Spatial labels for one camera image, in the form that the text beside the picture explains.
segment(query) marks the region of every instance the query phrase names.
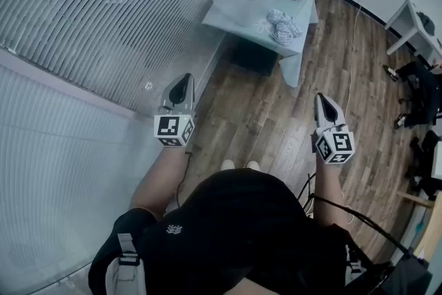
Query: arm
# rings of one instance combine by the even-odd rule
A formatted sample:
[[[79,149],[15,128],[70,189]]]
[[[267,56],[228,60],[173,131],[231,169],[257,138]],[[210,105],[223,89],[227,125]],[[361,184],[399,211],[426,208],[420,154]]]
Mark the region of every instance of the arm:
[[[185,152],[184,148],[162,150],[133,194],[129,209],[146,209],[157,220],[162,218],[178,184],[184,177],[188,159]]]
[[[315,194],[330,202],[344,206],[344,198],[339,183],[340,166],[326,165],[316,153]],[[325,202],[314,201],[313,217],[320,225],[327,227],[337,224],[347,229],[347,213]]]

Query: person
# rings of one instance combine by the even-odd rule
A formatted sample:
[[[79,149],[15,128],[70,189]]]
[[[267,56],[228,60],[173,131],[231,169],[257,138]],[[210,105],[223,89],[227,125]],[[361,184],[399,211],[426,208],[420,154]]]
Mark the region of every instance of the person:
[[[437,193],[442,191],[442,180],[432,177],[434,150],[440,141],[441,138],[434,131],[428,131],[423,138],[422,147],[419,146],[417,137],[410,142],[413,161],[405,177],[411,179],[410,186],[413,191],[419,192],[423,189],[429,200],[436,200]]]
[[[110,294],[106,277],[122,254],[119,234],[131,235],[144,263],[145,294],[340,293],[349,237],[345,211],[314,201],[308,218],[290,189],[260,172],[257,162],[235,169],[226,160],[164,215],[186,157],[184,149],[160,153],[93,260],[88,279],[94,295]],[[340,166],[316,155],[315,194],[343,206],[339,174]]]
[[[442,75],[439,73],[441,65],[437,64],[430,72],[423,66],[422,63],[412,61],[399,69],[392,69],[386,65],[382,65],[383,70],[387,75],[397,82],[399,79],[405,80],[410,75],[414,75],[419,79],[419,87],[423,94],[423,107],[414,109],[411,113],[401,113],[394,121],[394,129],[399,129],[402,126],[413,127],[417,124],[430,123],[436,114],[439,112],[442,102],[441,87],[439,82]]]

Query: backpack strap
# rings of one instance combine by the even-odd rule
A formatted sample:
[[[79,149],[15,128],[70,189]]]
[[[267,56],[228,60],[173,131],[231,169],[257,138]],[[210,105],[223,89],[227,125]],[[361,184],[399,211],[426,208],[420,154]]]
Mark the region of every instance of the backpack strap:
[[[146,295],[144,264],[132,242],[132,235],[118,234],[122,253],[108,266],[106,293],[108,295]]]

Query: white table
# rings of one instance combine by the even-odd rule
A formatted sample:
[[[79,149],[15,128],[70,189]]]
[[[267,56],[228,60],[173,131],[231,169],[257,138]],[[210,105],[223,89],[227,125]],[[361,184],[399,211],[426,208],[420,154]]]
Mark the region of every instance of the white table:
[[[421,19],[417,15],[418,12],[423,12],[426,14],[435,25],[434,36],[430,36],[427,31],[423,28]],[[409,41],[415,34],[419,33],[422,38],[427,43],[427,47],[430,47],[432,54],[428,58],[430,61],[430,57],[434,59],[436,56],[442,57],[442,45],[438,43],[437,39],[442,43],[442,23],[440,19],[438,19],[438,12],[431,9],[428,4],[424,4],[423,1],[419,0],[405,0],[405,3],[399,8],[398,11],[392,16],[392,18],[387,22],[384,29],[388,30],[392,26],[392,24],[401,18],[408,19],[408,21],[402,21],[402,29],[403,36],[390,48],[387,49],[387,55],[391,55],[394,51],[396,51],[399,47],[401,47],[405,42]],[[414,55],[420,55],[427,48],[417,48],[417,51]]]
[[[297,87],[307,29],[309,23],[318,23],[315,0],[273,0],[269,6],[285,11],[300,26],[301,36],[295,38],[289,46],[281,46],[271,38],[273,26],[267,21],[265,15],[254,24],[244,27],[212,5],[202,23],[248,39],[285,57],[279,62],[282,76],[287,85]]]

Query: shoe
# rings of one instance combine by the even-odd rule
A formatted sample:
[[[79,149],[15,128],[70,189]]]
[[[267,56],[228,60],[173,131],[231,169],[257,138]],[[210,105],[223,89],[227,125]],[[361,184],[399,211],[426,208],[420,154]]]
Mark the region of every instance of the shoe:
[[[410,180],[410,187],[413,192],[419,192],[421,190],[421,180],[422,177],[419,175],[413,176],[413,178]]]
[[[403,126],[403,124],[405,123],[405,117],[407,117],[406,114],[401,113],[397,119],[394,121],[394,129],[399,129]]]
[[[234,169],[235,169],[235,164],[233,163],[232,160],[224,160],[221,164],[220,171],[234,170]]]
[[[260,170],[260,165],[258,165],[258,163],[256,162],[256,161],[249,161],[248,163],[247,163],[247,166],[246,166],[248,169],[252,169],[252,170],[255,170],[255,171],[261,171]]]
[[[396,74],[396,72],[393,69],[389,68],[385,64],[382,66],[382,69],[387,73],[389,77],[392,78],[394,82],[397,82],[399,80],[399,76]]]

